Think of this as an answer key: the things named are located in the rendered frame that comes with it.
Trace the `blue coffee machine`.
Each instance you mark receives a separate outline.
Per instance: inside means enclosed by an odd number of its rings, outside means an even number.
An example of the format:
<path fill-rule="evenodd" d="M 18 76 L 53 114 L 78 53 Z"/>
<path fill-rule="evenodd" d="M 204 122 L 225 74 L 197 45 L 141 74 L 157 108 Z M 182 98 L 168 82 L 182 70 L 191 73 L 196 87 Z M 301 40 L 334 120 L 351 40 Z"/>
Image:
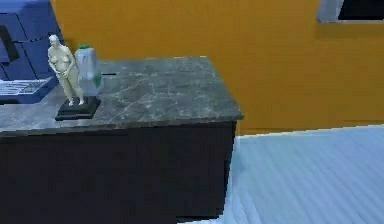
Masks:
<path fill-rule="evenodd" d="M 34 104 L 57 86 L 50 35 L 62 40 L 50 0 L 0 0 L 0 105 Z"/>

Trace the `clear bottle with green cap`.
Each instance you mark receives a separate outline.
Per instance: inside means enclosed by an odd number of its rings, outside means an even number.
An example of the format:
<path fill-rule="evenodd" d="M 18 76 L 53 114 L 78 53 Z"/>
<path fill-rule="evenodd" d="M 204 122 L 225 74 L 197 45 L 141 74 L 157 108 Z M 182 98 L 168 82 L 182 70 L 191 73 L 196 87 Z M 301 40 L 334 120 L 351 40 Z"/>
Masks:
<path fill-rule="evenodd" d="M 75 59 L 79 69 L 79 83 L 84 95 L 97 96 L 103 81 L 95 49 L 88 44 L 80 44 L 75 52 Z"/>

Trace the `black cabinet with marble top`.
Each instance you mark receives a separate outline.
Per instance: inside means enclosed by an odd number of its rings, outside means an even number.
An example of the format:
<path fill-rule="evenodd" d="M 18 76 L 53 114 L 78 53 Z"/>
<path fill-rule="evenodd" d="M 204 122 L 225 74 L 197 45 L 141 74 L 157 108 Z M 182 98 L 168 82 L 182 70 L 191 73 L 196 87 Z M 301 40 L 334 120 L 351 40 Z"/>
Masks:
<path fill-rule="evenodd" d="M 61 89 L 0 106 L 0 224 L 177 224 L 224 209 L 242 112 L 205 56 L 105 60 L 92 119 Z"/>

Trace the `cream statue on black base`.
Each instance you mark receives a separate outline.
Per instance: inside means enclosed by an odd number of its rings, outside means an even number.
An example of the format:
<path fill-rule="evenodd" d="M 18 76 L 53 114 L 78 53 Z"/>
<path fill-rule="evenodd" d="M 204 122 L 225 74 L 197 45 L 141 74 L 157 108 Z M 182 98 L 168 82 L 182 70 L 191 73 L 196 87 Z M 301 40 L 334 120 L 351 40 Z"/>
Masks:
<path fill-rule="evenodd" d="M 71 50 L 57 35 L 49 36 L 48 64 L 63 88 L 66 101 L 59 108 L 56 121 L 92 119 L 101 101 L 85 96 L 79 83 L 79 69 Z"/>

